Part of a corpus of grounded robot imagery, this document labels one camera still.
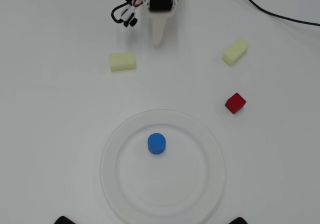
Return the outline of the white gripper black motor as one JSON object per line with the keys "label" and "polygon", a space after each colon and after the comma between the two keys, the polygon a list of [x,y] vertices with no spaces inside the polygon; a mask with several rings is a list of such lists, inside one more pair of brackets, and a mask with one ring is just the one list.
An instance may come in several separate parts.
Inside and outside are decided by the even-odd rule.
{"label": "white gripper black motor", "polygon": [[151,21],[152,42],[154,46],[161,43],[166,21],[173,16],[173,10],[179,0],[142,0],[143,5],[149,10]]}

